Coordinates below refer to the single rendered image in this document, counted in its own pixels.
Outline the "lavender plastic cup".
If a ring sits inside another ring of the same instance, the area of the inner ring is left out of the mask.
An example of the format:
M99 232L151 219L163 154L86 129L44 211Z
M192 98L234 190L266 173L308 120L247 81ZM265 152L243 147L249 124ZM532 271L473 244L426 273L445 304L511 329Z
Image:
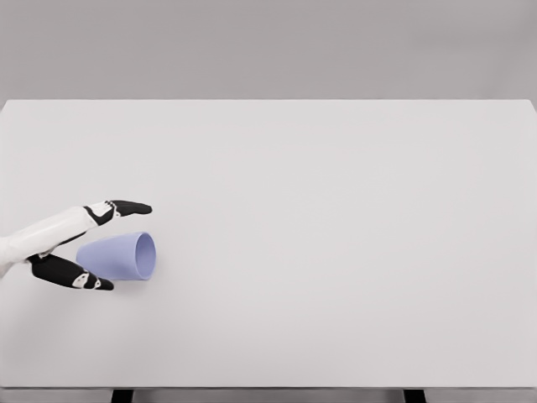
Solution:
M156 265L156 247L149 233L126 233L82 245L76 262L108 280L149 280Z

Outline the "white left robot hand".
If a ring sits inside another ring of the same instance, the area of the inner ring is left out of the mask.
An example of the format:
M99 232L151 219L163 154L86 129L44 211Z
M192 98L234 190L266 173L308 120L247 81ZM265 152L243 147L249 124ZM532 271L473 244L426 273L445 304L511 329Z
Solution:
M110 280L54 255L53 251L115 218L148 215L152 211L150 205L118 199L70 207L1 239L0 273L6 274L16 264L29 264L34 277L53 285L77 290L113 290Z

